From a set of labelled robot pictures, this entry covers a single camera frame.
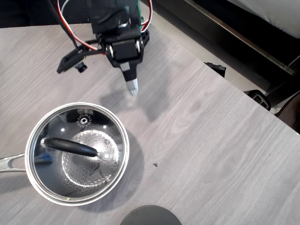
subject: cable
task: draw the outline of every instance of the cable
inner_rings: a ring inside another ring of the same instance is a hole
[[[61,7],[61,14],[64,13],[64,9],[65,9],[65,7],[66,7],[66,5],[67,5],[67,3],[68,3],[69,1],[70,1],[70,0],[66,0],[65,3],[62,5],[62,7]]]
[[[57,11],[60,15],[60,19],[62,20],[62,22],[65,24],[65,26],[67,27],[67,30],[70,32],[70,34],[73,36],[73,38],[80,42],[81,44],[83,44],[84,46],[88,47],[89,49],[91,50],[97,50],[97,48],[85,43],[84,41],[82,41],[80,38],[78,38],[74,32],[72,31],[72,29],[70,28],[69,24],[67,23],[67,21],[65,20],[64,16],[62,15],[61,13],[61,10],[60,10],[60,0],[57,0]]]
[[[60,26],[62,27],[62,29],[66,32],[66,34],[68,35],[68,37],[72,40],[75,48],[77,49],[78,46],[77,46],[77,43],[74,39],[74,37],[70,34],[70,32],[67,30],[66,26],[63,24],[63,22],[61,21],[60,17],[58,16],[54,6],[52,5],[52,3],[50,2],[50,0],[47,1],[48,3],[48,6],[50,7],[51,9],[51,13],[53,14],[53,16],[55,17],[56,21],[60,24]]]
[[[148,0],[148,4],[149,4],[149,10],[150,10],[149,19],[142,23],[142,25],[143,25],[142,30],[141,30],[142,33],[144,33],[148,29],[148,27],[151,23],[151,19],[152,19],[152,14],[153,14],[152,0]]]

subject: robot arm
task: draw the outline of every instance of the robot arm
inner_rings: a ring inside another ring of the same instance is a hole
[[[136,96],[138,82],[137,64],[143,61],[144,47],[148,43],[149,31],[141,32],[141,15],[138,0],[86,0],[95,40],[87,44],[98,44],[97,50],[78,46],[62,58],[57,72],[60,74],[75,67],[80,73],[86,70],[83,59],[89,55],[103,54],[111,65],[120,68],[131,95]]]

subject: stainless steel pot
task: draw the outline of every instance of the stainless steel pot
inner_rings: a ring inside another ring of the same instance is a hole
[[[24,154],[0,160],[0,172]],[[129,140],[119,119],[91,103],[70,103],[45,115],[31,132],[25,168],[33,187],[51,202],[77,206],[94,202],[120,181]]]

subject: lid handle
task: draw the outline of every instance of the lid handle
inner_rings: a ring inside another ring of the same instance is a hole
[[[95,157],[98,155],[97,150],[90,146],[57,137],[43,138],[41,146],[82,156]]]

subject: wooden table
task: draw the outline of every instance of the wooden table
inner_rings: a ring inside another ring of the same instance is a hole
[[[73,27],[92,38],[89,25]],[[162,32],[150,32],[134,98],[102,55],[87,58],[83,74],[57,74],[72,49],[60,27],[0,30],[0,157],[23,153],[44,114],[76,101],[110,109],[130,140],[121,182],[89,205],[56,205],[25,173],[1,173],[0,224],[118,225],[144,205],[169,209],[183,225],[299,224],[299,135]]]

